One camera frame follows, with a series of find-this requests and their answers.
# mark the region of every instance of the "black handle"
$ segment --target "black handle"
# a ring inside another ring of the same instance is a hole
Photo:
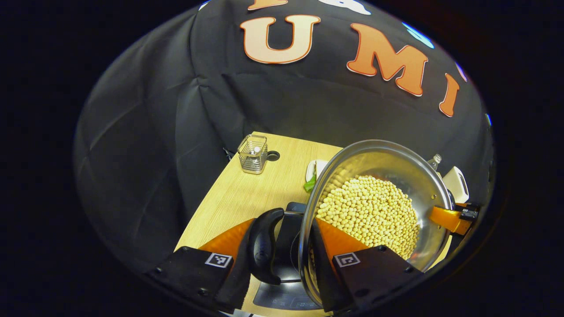
[[[247,244],[247,258],[250,272],[259,281],[280,285],[280,278],[272,272],[276,240],[274,227],[284,216],[284,209],[269,210],[253,222],[249,229],[249,244]]]

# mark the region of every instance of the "pile of soybeans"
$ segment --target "pile of soybeans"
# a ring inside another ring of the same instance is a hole
[[[385,245],[408,259],[419,233],[411,202],[388,180],[358,176],[331,190],[320,203],[316,217],[368,247]]]

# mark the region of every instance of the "light wood tabletop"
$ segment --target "light wood tabletop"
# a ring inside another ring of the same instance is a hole
[[[267,138],[269,151],[277,151],[277,161],[267,161],[262,174],[243,172],[235,154],[196,210],[175,248],[199,248],[231,227],[256,218],[267,210],[285,208],[291,202],[307,203],[309,193],[303,189],[307,164],[312,160],[329,161],[342,148],[327,144],[253,132]],[[250,278],[243,311],[260,316],[326,316],[323,310],[279,310],[253,304],[260,281]]]

